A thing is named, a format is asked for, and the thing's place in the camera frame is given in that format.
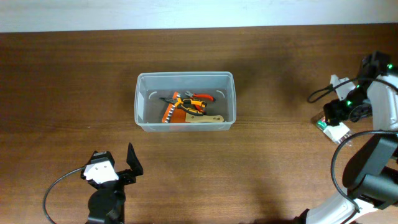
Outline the clear bag of batteries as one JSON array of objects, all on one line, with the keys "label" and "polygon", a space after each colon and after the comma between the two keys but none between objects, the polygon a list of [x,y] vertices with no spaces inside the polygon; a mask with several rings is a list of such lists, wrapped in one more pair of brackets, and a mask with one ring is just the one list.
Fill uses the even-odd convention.
[{"label": "clear bag of batteries", "polygon": [[326,123],[326,117],[324,112],[320,112],[311,118],[312,124],[314,124],[325,136],[327,136],[332,142],[339,145],[345,139],[348,139],[352,134],[352,130],[347,127],[344,123],[340,123],[337,126],[331,126]]}]

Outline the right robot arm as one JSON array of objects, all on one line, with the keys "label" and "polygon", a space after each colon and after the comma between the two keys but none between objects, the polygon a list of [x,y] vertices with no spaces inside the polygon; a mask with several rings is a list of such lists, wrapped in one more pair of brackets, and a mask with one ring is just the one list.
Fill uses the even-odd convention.
[{"label": "right robot arm", "polygon": [[[337,99],[323,107],[324,118],[316,121],[322,131],[355,123],[368,116],[373,129],[339,142],[331,159],[330,174],[336,193],[321,205],[304,210],[294,223],[354,223],[359,217],[397,205],[397,170],[388,167],[397,160],[397,67],[388,54],[375,51],[361,61],[353,79],[332,75],[330,84],[318,91],[321,97],[335,92]],[[335,164],[342,148],[354,138],[370,139],[348,161],[338,185]]]}]

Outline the orange scraper wooden handle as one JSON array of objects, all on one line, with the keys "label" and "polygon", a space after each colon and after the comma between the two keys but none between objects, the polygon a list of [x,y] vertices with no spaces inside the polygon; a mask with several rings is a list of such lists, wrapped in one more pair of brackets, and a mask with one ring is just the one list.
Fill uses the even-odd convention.
[{"label": "orange scraper wooden handle", "polygon": [[171,123],[222,123],[224,118],[222,115],[203,115],[195,116],[186,113],[184,110],[177,109],[171,116]]}]

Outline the small red-handled cutters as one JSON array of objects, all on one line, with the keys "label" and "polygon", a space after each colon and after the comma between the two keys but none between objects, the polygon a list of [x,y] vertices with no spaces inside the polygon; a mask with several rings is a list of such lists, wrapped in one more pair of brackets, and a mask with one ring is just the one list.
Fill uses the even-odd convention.
[{"label": "small red-handled cutters", "polygon": [[186,91],[185,94],[190,98],[205,99],[205,100],[210,100],[212,102],[216,101],[216,99],[209,94],[191,93],[190,91]]}]

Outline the orange black long-nose pliers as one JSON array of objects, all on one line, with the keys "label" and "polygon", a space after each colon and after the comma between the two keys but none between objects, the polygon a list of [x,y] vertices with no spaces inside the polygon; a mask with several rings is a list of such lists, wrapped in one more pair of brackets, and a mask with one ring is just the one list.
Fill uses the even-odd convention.
[{"label": "orange black long-nose pliers", "polygon": [[204,113],[200,110],[192,108],[193,106],[199,106],[200,108],[206,108],[207,103],[202,100],[191,99],[191,98],[160,98],[162,101],[166,103],[170,103],[173,109],[181,109],[186,113],[194,115],[194,116],[203,116]]}]

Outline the orange bit holder strip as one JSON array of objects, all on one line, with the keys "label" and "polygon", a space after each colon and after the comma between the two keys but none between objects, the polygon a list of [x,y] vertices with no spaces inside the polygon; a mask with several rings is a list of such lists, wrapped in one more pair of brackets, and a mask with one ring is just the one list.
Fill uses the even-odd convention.
[{"label": "orange bit holder strip", "polygon": [[[173,94],[173,99],[180,97],[180,93],[175,91]],[[170,123],[172,114],[174,112],[175,106],[172,103],[169,103],[167,109],[165,110],[164,116],[162,118],[162,123]]]}]

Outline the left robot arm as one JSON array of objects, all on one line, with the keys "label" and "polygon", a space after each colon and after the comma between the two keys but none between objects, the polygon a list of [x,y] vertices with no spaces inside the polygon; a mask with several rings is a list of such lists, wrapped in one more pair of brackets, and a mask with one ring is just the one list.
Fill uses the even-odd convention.
[{"label": "left robot arm", "polygon": [[109,151],[95,151],[81,171],[81,178],[96,189],[88,201],[88,223],[124,223],[125,186],[136,183],[144,170],[132,144],[128,144],[129,168],[116,172]]}]

